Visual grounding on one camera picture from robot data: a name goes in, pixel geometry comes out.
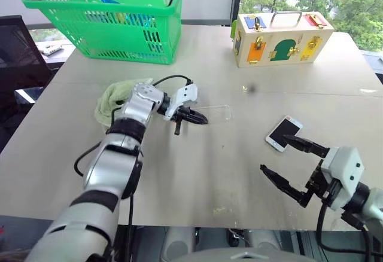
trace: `metal handle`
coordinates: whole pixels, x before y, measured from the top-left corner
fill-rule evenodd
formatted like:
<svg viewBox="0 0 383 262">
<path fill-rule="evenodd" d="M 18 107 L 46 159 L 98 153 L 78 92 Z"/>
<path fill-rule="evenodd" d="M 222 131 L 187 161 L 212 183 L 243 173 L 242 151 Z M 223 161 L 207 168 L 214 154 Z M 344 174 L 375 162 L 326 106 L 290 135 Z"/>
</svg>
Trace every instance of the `metal handle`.
<svg viewBox="0 0 383 262">
<path fill-rule="evenodd" d="M 300 21 L 300 18 L 302 18 L 302 11 L 279 11 L 279 12 L 275 12 L 274 15 L 272 16 L 271 18 L 271 22 L 270 22 L 270 28 L 272 27 L 273 25 L 273 21 L 274 21 L 274 18 L 276 15 L 278 14 L 299 14 L 299 17 L 298 17 L 298 20 L 296 22 L 296 24 L 292 27 L 296 27 Z"/>
</svg>

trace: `table surface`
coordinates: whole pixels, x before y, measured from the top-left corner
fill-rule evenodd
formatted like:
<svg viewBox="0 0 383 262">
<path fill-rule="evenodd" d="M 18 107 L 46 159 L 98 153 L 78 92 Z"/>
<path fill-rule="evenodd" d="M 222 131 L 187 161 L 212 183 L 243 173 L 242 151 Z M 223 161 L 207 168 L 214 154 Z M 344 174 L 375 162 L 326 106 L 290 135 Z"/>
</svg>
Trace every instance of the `table surface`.
<svg viewBox="0 0 383 262">
<path fill-rule="evenodd" d="M 0 155 L 0 215 L 56 218 L 82 190 L 74 160 L 104 137 L 93 117 L 97 98 L 116 81 L 172 74 L 195 81 L 195 108 L 211 123 L 183 124 L 174 136 L 174 123 L 153 117 L 134 224 L 315 229 L 319 199 L 303 209 L 259 169 L 266 164 L 303 190 L 319 161 L 265 143 L 284 115 L 304 125 L 302 137 L 357 147 L 366 167 L 362 181 L 383 187 L 383 87 L 349 35 L 334 33 L 312 64 L 243 69 L 235 64 L 229 35 L 225 27 L 183 26 L 171 66 L 88 59 L 75 50 Z M 160 87 L 172 93 L 181 84 L 170 80 Z M 256 92 L 247 92 L 249 86 Z M 128 206 L 128 200 L 121 204 L 121 224 Z M 339 213 L 327 213 L 325 229 L 349 229 Z"/>
</svg>

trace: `cloth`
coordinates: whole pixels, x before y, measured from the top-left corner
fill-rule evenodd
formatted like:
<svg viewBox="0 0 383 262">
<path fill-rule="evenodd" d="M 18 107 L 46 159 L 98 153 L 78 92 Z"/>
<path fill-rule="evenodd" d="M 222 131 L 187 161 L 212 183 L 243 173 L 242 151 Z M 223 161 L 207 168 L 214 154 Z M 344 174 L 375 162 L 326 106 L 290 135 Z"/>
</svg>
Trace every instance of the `cloth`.
<svg viewBox="0 0 383 262">
<path fill-rule="evenodd" d="M 111 84 L 97 101 L 95 119 L 100 124 L 110 127 L 112 110 L 122 106 L 122 104 L 118 104 L 117 102 L 125 102 L 136 83 L 150 84 L 152 81 L 152 78 L 144 78 L 130 81 L 119 81 Z"/>
</svg>

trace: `lock box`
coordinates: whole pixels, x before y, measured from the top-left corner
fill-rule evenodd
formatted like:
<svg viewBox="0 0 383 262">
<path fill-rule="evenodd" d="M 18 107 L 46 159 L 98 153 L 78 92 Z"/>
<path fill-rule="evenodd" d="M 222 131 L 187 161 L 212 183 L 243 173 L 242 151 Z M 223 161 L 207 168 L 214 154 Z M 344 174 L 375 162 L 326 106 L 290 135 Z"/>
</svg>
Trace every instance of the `lock box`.
<svg viewBox="0 0 383 262">
<path fill-rule="evenodd" d="M 313 62 L 334 28 L 319 12 L 240 14 L 233 42 L 240 68 Z"/>
</svg>

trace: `white smartphone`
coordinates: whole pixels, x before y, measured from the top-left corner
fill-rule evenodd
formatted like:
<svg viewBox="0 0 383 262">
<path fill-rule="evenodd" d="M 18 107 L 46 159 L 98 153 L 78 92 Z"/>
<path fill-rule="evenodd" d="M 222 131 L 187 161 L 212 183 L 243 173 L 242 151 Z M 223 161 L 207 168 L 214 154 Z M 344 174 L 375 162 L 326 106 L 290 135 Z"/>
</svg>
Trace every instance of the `white smartphone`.
<svg viewBox="0 0 383 262">
<path fill-rule="evenodd" d="M 296 135 L 302 127 L 303 125 L 299 121 L 286 115 L 270 134 L 267 135 L 266 142 L 276 150 L 283 152 L 287 146 L 286 141 L 283 139 L 283 135 Z"/>
</svg>

